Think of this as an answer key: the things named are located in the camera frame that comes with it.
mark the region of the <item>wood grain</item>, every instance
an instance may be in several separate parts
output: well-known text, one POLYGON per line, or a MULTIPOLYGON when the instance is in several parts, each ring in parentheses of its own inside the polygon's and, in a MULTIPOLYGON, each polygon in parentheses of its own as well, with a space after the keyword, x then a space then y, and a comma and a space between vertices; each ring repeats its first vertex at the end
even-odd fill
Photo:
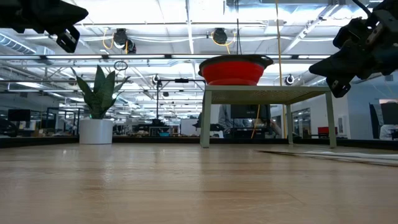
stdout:
POLYGON ((1 149, 0 223, 398 223, 397 168, 261 149, 307 146, 1 149))

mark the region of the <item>red collapsible bowl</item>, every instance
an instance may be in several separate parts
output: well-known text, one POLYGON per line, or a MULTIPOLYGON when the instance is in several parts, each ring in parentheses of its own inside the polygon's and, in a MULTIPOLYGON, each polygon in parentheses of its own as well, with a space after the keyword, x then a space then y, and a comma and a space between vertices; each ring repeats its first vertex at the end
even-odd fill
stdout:
POLYGON ((224 55, 205 60, 199 75, 209 85, 257 85, 274 61, 263 55, 224 55))

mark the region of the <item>white planter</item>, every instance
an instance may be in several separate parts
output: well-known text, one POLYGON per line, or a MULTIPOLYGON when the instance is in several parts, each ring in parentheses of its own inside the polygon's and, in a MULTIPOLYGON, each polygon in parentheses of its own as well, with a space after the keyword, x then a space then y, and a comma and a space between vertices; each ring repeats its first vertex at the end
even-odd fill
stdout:
POLYGON ((113 121, 84 119, 79 126, 80 144, 112 144, 113 121))

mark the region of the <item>white table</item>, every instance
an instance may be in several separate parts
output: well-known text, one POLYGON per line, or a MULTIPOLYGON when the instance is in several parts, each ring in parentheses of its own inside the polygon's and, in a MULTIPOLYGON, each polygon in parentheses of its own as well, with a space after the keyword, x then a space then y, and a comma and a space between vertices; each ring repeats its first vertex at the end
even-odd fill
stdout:
POLYGON ((210 114, 212 104, 224 105, 286 105, 287 133, 293 144, 291 105, 316 96, 326 95, 330 147, 336 147, 333 102, 328 87, 319 86, 206 86, 201 114, 200 145, 210 146, 210 114))

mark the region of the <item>table leg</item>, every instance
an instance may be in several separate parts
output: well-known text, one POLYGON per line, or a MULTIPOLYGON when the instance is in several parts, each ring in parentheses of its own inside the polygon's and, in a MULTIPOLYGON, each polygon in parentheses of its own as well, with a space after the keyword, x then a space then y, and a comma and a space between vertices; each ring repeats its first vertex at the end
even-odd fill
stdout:
POLYGON ((289 144, 293 144, 293 118, 292 118, 292 108, 290 105, 286 105, 286 117, 287 117, 287 135, 289 139, 289 144))
POLYGON ((335 148, 337 146, 337 141, 336 141, 336 128, 335 128, 335 115, 333 114, 333 100, 330 91, 325 94, 326 94, 326 110, 328 112, 330 147, 335 148))
POLYGON ((200 145, 203 148, 210 147, 210 115, 211 115, 211 91, 205 91, 201 111, 200 145))

